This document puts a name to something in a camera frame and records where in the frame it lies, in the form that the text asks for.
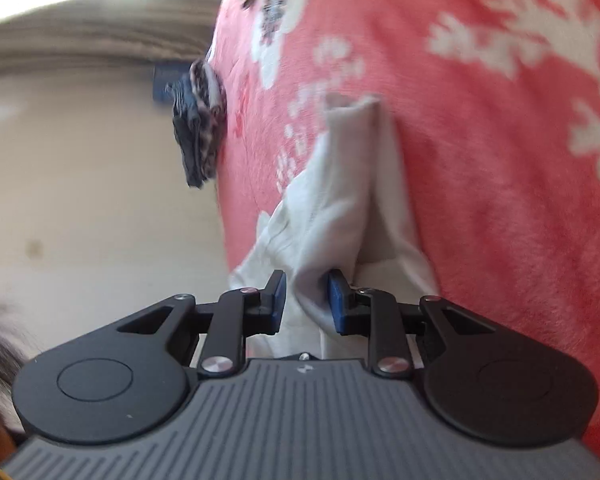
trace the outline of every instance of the pink blanket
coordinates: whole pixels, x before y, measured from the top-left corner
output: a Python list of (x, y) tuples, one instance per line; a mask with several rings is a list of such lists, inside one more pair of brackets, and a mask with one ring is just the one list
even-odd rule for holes
[[(443, 294), (600, 387), (600, 0), (224, 0), (212, 64), (231, 268), (304, 168), (325, 92), (376, 92)], [(600, 403), (586, 442), (600, 455)]]

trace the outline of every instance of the dark patterned cloth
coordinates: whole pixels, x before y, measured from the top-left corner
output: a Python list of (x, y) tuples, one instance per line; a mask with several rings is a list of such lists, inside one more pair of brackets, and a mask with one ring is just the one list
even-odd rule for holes
[(173, 129), (182, 151), (189, 187), (201, 189), (216, 176), (220, 143), (226, 133), (226, 95), (213, 69), (197, 60), (168, 87), (173, 96)]

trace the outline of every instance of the brown curtain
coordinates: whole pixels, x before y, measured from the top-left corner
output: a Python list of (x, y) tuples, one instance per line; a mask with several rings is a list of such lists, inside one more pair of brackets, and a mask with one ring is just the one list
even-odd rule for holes
[(0, 72), (192, 60), (221, 0), (71, 0), (0, 22)]

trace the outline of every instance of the white towel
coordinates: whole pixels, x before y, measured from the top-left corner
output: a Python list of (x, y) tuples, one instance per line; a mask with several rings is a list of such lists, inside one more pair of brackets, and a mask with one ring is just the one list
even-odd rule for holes
[(328, 94), (324, 104), (328, 131), (273, 215), (261, 213), (256, 243), (230, 276), (239, 288), (263, 287), (274, 269), (287, 274), (280, 332), (249, 338), (251, 357), (366, 357), (365, 338), (335, 332), (325, 294), (330, 269), (403, 302), (437, 291), (418, 248), (391, 116), (376, 96), (352, 102)]

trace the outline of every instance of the metal pivot screw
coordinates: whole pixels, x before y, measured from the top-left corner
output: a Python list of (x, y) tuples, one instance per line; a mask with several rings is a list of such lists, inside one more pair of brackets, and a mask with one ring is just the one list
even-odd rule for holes
[(202, 369), (210, 374), (221, 374), (231, 370), (233, 367), (234, 362), (223, 355), (214, 355), (202, 361)]
[(378, 361), (378, 369), (385, 374), (401, 374), (409, 368), (411, 365), (403, 357), (384, 357)]

